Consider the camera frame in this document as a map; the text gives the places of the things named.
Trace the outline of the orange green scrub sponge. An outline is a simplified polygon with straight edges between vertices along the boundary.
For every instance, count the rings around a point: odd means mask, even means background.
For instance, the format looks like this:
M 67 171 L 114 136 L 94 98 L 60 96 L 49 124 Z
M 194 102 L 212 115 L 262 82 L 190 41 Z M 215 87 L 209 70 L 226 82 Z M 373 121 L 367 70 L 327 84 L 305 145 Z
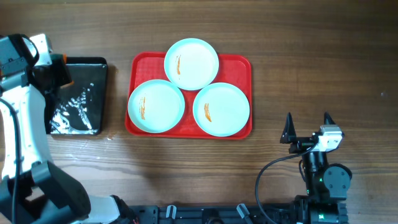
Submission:
M 74 84 L 70 72 L 67 68 L 66 54 L 51 54 L 51 71 L 53 73 L 54 85 L 59 88 L 66 88 Z

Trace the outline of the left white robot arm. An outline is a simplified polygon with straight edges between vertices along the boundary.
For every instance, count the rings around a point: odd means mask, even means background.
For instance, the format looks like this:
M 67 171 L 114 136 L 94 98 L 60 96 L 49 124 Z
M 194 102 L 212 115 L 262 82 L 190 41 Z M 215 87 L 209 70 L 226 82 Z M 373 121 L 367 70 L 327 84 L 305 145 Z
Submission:
M 72 82 L 67 57 L 54 54 L 45 35 L 1 38 L 1 213 L 13 223 L 138 223 L 122 199 L 88 195 L 53 163 L 46 97 Z

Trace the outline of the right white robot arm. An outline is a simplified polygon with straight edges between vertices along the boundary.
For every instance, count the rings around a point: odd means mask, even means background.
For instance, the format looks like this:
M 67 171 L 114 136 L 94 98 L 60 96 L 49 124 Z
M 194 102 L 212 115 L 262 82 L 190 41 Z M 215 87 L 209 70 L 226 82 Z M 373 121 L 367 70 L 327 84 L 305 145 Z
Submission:
M 344 138 L 341 128 L 328 113 L 324 124 L 310 137 L 298 137 L 292 115 L 288 114 L 280 142 L 290 144 L 289 152 L 302 158 L 301 173 L 307 189 L 291 203 L 290 223 L 348 223 L 344 201 L 351 185 L 352 172 L 342 164 L 330 164 L 327 154 L 339 148 Z

